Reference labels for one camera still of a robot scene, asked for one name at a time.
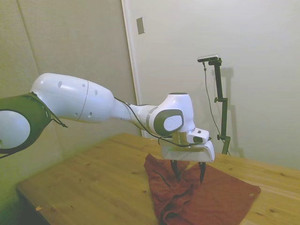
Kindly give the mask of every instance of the beige wall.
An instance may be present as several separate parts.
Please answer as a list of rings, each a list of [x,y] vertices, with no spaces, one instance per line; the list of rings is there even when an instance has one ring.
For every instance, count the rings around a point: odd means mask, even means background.
[[[1,0],[0,98],[26,93],[51,72],[91,80],[135,103],[121,2],[118,0]],[[0,161],[0,224],[15,223],[22,209],[15,185],[64,158],[133,125],[110,120],[51,123],[28,149]]]

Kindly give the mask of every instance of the light switch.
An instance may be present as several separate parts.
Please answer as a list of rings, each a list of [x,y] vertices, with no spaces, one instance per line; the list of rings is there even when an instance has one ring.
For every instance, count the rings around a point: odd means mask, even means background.
[[[143,18],[136,19],[137,31],[139,34],[145,33],[144,20]]]

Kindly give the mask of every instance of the wall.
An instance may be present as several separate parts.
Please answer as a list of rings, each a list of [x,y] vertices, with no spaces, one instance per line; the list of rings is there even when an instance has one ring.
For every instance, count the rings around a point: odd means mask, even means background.
[[[168,93],[190,94],[197,127],[216,139],[199,56],[218,53],[230,152],[300,169],[299,0],[123,0],[135,63],[139,104],[160,104]],[[136,19],[145,33],[138,35]],[[212,111],[221,104],[208,66]]]
[[[135,103],[121,2],[118,0],[1,0],[0,98],[30,90],[38,75],[60,73],[105,86]],[[0,161],[0,224],[22,212],[15,185],[84,148],[117,133],[140,135],[133,125],[111,120],[51,123],[28,149]]]

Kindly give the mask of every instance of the wooden table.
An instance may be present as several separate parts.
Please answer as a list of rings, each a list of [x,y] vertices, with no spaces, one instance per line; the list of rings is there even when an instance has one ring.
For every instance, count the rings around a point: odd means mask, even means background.
[[[143,167],[148,153],[160,158],[157,141],[120,134],[17,189],[52,225],[157,225]],[[211,165],[261,187],[241,224],[300,224],[300,171],[221,154]]]

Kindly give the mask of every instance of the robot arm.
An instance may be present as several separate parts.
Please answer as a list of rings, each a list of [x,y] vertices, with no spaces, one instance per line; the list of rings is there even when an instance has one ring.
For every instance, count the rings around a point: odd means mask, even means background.
[[[99,123],[108,118],[120,119],[156,137],[172,135],[172,140],[160,140],[162,156],[166,159],[199,162],[214,160],[213,145],[208,140],[209,132],[195,127],[192,102],[186,93],[171,93],[158,106],[130,105],[116,99],[108,89],[96,83],[50,73],[39,76],[31,91],[41,100],[45,109],[41,115],[35,116],[35,122],[44,116],[46,122],[41,121],[47,125],[50,122],[47,120],[49,114],[87,123]],[[33,112],[26,116],[20,110],[10,110],[8,102],[13,105],[13,98],[0,99],[0,153],[28,147],[23,144],[31,137],[33,130],[33,122],[30,123],[28,119]],[[40,134],[42,130],[37,129],[36,133]]]

